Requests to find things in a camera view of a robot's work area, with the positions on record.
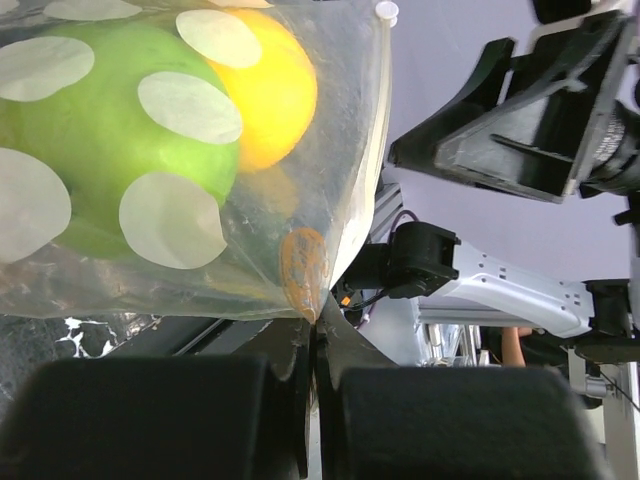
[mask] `transparent plastic pouch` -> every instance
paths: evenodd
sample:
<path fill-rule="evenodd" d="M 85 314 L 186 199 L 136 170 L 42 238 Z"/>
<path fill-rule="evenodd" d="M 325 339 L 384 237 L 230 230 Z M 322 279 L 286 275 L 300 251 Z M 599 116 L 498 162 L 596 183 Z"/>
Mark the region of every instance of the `transparent plastic pouch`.
<path fill-rule="evenodd" d="M 377 4 L 0 0 L 0 313 L 317 318 L 373 218 Z"/>

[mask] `green fruit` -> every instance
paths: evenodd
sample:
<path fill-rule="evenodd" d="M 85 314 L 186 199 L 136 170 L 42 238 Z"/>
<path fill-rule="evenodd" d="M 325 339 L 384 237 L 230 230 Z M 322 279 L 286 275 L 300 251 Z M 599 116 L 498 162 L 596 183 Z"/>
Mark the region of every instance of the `green fruit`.
<path fill-rule="evenodd" d="M 175 133 L 156 123 L 138 96 L 140 82 L 158 72 L 188 74 L 226 94 L 200 55 L 171 33 L 141 23 L 74 24 L 44 35 L 85 42 L 95 64 L 48 98 L 0 99 L 0 147 L 36 157 L 67 186 L 73 218 L 56 243 L 92 257 L 128 252 L 120 201 L 150 172 L 186 177 L 224 204 L 235 181 L 237 142 L 205 143 Z"/>

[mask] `marble surface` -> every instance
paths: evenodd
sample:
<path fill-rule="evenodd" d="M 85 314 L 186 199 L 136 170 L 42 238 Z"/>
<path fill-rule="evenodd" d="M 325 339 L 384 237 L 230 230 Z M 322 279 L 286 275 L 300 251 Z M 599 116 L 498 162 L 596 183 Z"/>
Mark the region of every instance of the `marble surface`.
<path fill-rule="evenodd" d="M 39 366 L 63 358 L 99 358 L 157 322 L 149 315 L 40 320 L 0 315 L 0 421 Z"/>

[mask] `white polka dot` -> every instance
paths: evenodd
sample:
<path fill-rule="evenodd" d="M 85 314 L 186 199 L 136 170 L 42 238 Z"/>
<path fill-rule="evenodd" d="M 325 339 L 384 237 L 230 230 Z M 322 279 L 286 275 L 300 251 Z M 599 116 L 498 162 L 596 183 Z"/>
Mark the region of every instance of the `white polka dot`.
<path fill-rule="evenodd" d="M 5 13 L 9 13 L 14 8 L 17 8 L 18 0 L 0 0 L 0 15 L 4 15 Z"/>
<path fill-rule="evenodd" d="M 229 97 L 201 78 L 158 72 L 138 86 L 142 108 L 156 123 L 185 137 L 213 145 L 235 142 L 242 117 Z"/>
<path fill-rule="evenodd" d="M 0 48 L 0 98 L 35 102 L 82 80 L 93 68 L 91 47 L 80 40 L 40 37 Z"/>
<path fill-rule="evenodd" d="M 209 0 L 218 7 L 236 7 L 236 8 L 270 8 L 273 7 L 265 0 Z"/>
<path fill-rule="evenodd" d="M 140 12 L 142 8 L 122 0 L 61 0 L 44 9 L 48 17 L 81 22 L 128 18 Z"/>
<path fill-rule="evenodd" d="M 120 226 L 134 252 L 163 267 L 200 268 L 227 247 L 216 199 L 172 173 L 148 173 L 131 184 Z"/>
<path fill-rule="evenodd" d="M 64 232 L 71 199 L 40 160 L 0 148 L 0 263 L 27 258 Z"/>
<path fill-rule="evenodd" d="M 218 10 L 192 10 L 176 19 L 182 39 L 200 55 L 231 68 L 247 68 L 262 57 L 262 46 L 249 27 Z"/>

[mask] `yellow ball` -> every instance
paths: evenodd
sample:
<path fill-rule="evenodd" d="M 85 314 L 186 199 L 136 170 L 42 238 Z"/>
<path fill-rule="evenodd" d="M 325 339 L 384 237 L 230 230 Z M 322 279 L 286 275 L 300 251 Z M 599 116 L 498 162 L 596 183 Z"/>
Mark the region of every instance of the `yellow ball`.
<path fill-rule="evenodd" d="M 246 68 L 207 60 L 242 115 L 240 170 L 255 172 L 278 163 L 300 141 L 313 119 L 318 84 L 306 52 L 280 23 L 256 10 L 226 12 L 262 47 L 258 62 Z"/>

